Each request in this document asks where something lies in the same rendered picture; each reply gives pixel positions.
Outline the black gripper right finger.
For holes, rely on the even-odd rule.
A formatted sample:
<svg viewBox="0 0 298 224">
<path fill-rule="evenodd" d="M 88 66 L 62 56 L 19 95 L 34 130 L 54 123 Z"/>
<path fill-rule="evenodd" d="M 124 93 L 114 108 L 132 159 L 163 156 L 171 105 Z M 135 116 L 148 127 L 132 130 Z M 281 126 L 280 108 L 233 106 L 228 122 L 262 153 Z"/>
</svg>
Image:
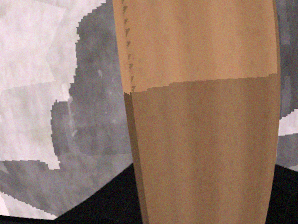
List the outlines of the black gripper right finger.
<svg viewBox="0 0 298 224">
<path fill-rule="evenodd" d="M 298 172 L 275 165 L 266 224 L 298 224 Z"/>
</svg>

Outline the light brown wooden board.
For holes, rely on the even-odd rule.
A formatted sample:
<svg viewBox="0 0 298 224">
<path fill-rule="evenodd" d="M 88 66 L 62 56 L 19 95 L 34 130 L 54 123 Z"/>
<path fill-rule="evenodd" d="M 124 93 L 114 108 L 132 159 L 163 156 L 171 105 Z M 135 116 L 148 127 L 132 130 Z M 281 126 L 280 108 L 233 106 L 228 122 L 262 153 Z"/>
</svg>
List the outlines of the light brown wooden board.
<svg viewBox="0 0 298 224">
<path fill-rule="evenodd" d="M 142 224 L 266 224 L 275 0 L 112 0 Z"/>
</svg>

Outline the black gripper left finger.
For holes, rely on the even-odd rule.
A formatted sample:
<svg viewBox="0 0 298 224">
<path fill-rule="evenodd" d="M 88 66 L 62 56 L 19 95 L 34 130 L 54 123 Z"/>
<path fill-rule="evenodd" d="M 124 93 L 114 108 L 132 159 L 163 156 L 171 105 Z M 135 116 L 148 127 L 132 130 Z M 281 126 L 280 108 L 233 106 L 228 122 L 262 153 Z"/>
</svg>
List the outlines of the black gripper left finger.
<svg viewBox="0 0 298 224">
<path fill-rule="evenodd" d="M 0 224 L 142 224 L 134 165 L 55 220 L 0 214 Z"/>
</svg>

